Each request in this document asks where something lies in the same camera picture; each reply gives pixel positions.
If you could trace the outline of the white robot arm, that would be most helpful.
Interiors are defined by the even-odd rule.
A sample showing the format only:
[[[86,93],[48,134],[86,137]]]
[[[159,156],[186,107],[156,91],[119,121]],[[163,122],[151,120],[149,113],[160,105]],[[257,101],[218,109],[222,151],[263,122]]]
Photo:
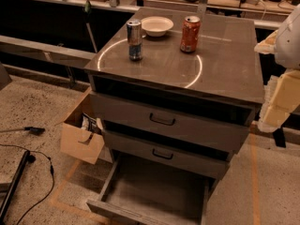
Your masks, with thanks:
[[[273,54],[276,63],[286,68],[279,77],[270,77],[259,115],[259,130],[274,132],[300,105],[300,5],[254,51]]]

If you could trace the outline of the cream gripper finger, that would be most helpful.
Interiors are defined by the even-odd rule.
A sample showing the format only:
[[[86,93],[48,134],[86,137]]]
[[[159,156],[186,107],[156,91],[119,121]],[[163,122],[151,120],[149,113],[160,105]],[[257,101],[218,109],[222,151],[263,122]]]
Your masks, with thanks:
[[[276,41],[278,36],[278,30],[271,33],[266,39],[259,42],[254,51],[261,54],[274,54],[276,52]]]
[[[300,71],[287,69],[279,77],[271,76],[265,86],[258,128],[274,132],[280,128],[300,105]]]

